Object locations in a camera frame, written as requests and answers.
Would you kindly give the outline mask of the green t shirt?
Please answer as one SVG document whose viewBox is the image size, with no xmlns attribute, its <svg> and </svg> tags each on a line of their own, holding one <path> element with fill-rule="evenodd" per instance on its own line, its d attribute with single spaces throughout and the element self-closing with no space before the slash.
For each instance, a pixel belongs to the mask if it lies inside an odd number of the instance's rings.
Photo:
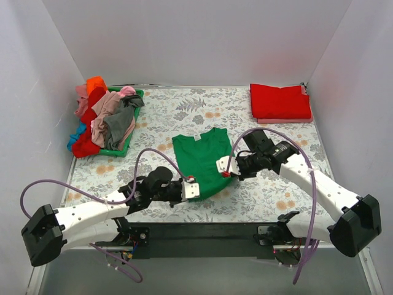
<svg viewBox="0 0 393 295">
<path fill-rule="evenodd" d="M 194 202 L 206 200 L 231 184 L 232 179 L 223 177 L 216 165 L 232 149 L 227 129 L 214 127 L 196 136 L 177 135 L 172 142 L 180 171 L 194 176 L 199 184 L 200 196 Z"/>
</svg>

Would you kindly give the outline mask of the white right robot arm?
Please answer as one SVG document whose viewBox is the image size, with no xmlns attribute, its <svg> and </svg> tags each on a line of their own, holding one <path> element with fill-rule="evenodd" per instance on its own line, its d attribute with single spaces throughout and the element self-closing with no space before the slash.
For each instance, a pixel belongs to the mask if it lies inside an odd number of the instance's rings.
<svg viewBox="0 0 393 295">
<path fill-rule="evenodd" d="M 240 180 L 253 178 L 262 170 L 275 172 L 296 184 L 312 199 L 311 213 L 282 214 L 262 235 L 273 243 L 292 244 L 304 238 L 331 243 L 340 253 L 354 257 L 381 232 L 379 202 L 372 195 L 351 192 L 313 168 L 305 151 L 287 136 L 275 144 L 262 127 L 244 132 L 239 139 L 249 148 L 247 156 L 237 156 Z"/>
</svg>

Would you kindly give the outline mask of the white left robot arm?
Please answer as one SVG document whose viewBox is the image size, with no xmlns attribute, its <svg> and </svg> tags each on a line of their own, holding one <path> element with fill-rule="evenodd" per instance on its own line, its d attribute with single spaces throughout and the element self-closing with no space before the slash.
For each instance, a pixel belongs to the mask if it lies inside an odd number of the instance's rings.
<svg viewBox="0 0 393 295">
<path fill-rule="evenodd" d="M 67 208 L 50 204 L 39 207 L 21 230 L 31 265 L 42 266 L 63 251 L 89 243 L 113 241 L 118 246 L 126 245 L 131 232 L 121 225 L 121 218 L 146 209 L 153 201 L 174 206 L 199 195 L 194 177 L 177 181 L 172 177 L 169 169 L 158 167 L 103 199 Z"/>
</svg>

